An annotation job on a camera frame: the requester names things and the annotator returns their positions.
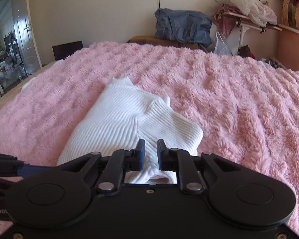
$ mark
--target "table top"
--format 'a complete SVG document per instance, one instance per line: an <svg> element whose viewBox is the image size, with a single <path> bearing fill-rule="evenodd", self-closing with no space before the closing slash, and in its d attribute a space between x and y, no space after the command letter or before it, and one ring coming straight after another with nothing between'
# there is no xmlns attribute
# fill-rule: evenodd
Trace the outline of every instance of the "table top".
<svg viewBox="0 0 299 239"><path fill-rule="evenodd" d="M225 13L222 14L222 16L228 17L228 18L234 18L234 19L239 18L239 19L242 19L243 21L247 21L249 24L254 24L248 16L243 15L243 14L232 13L232 12L225 12ZM282 31L282 29L280 27L277 27L277 26L269 26L269 25L267 25L266 28Z"/></svg>

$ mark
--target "pink cloth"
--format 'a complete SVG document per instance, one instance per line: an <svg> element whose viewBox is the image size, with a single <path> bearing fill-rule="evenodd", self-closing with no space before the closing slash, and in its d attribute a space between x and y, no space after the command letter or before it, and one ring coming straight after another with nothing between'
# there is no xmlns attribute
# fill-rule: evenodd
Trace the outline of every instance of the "pink cloth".
<svg viewBox="0 0 299 239"><path fill-rule="evenodd" d="M242 14L241 11L236 7L228 4L222 4L219 10L213 16L213 22L218 28L218 31L225 37L228 38L234 27L236 26L236 19L223 17L224 12L233 12Z"/></svg>
<svg viewBox="0 0 299 239"><path fill-rule="evenodd" d="M288 225L299 234L299 72L239 56L111 42L40 74L0 111L0 153L55 165L75 126L111 81L169 95L204 131L199 146L286 183L297 196ZM0 232L9 226L0 222Z"/></svg>

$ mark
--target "bed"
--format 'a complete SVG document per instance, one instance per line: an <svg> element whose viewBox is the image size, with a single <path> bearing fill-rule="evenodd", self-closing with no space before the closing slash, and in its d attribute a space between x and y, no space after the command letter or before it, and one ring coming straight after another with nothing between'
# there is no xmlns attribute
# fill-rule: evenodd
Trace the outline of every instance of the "bed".
<svg viewBox="0 0 299 239"><path fill-rule="evenodd" d="M288 225L299 234L299 72L251 58L93 44L55 63L1 104L0 153L55 165L76 125L120 76L170 96L173 110L204 131L199 152L216 153L287 184L297 196ZM0 233L9 225L0 222Z"/></svg>

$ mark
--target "brown box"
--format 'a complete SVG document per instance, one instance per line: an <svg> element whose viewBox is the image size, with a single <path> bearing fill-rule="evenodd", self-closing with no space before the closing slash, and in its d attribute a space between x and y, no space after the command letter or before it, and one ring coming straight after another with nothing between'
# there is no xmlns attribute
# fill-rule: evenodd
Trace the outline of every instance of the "brown box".
<svg viewBox="0 0 299 239"><path fill-rule="evenodd" d="M180 43L178 41L172 41L172 40L163 40L163 39L158 39L154 38L153 36L136 36L131 38L128 43L137 43L140 45L144 44L150 44L154 46L163 46L163 47L186 47L190 49L199 49L199 44L192 44L192 43Z"/></svg>
<svg viewBox="0 0 299 239"><path fill-rule="evenodd" d="M283 0L281 24L299 30L299 2L294 6L294 0Z"/></svg>

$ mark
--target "white sweater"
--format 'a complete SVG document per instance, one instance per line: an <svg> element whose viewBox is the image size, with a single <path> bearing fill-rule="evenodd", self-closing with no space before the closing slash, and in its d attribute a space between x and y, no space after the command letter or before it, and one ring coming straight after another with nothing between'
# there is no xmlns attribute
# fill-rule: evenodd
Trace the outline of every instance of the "white sweater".
<svg viewBox="0 0 299 239"><path fill-rule="evenodd" d="M197 124L170 108L168 96L163 100L144 92L128 77L113 79L73 131L58 165L91 152L110 156L118 149L135 148L144 139L144 169L127 173L125 182L153 183L153 179L168 178L169 183L176 183L174 172L158 168L157 140L164 139L168 148L185 149L195 156L202 137Z"/></svg>

